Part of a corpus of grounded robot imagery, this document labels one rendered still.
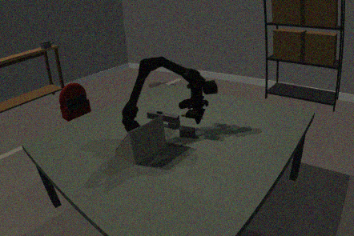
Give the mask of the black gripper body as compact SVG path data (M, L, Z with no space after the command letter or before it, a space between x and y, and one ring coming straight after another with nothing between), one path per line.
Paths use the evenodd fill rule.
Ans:
M204 96L201 97L191 97L191 108L193 110L189 110L188 112L185 113L186 118L198 118L200 115L200 111L203 109L204 105L208 106L209 102L208 100L203 100Z

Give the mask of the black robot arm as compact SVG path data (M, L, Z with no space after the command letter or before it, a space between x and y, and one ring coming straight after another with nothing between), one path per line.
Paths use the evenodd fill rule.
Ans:
M179 66L164 57L157 58L144 58L139 63L139 75L135 82L134 88L132 90L131 96L127 104L123 109L123 120L122 123L125 126L125 129L129 133L129 131L135 129L136 127L140 127L140 125L134 120L139 111L137 107L137 102L139 100L139 95L141 94L143 83L147 75L160 67L167 68L182 77L185 78L189 82L187 84L187 88L191 89L191 97L201 97L203 96L203 92L205 94L216 94L217 93L217 85L215 80L206 81L206 79L200 74L198 70L192 68L186 68ZM190 99L185 99L179 103L179 108L191 108Z

